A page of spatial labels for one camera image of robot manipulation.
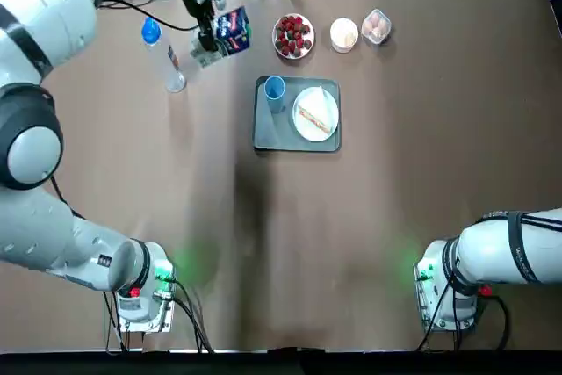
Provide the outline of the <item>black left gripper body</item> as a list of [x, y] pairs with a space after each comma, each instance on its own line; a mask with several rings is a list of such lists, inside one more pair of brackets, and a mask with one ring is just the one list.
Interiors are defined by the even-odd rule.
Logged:
[[212, 27], [212, 1], [182, 0], [188, 13], [197, 20], [199, 28]]

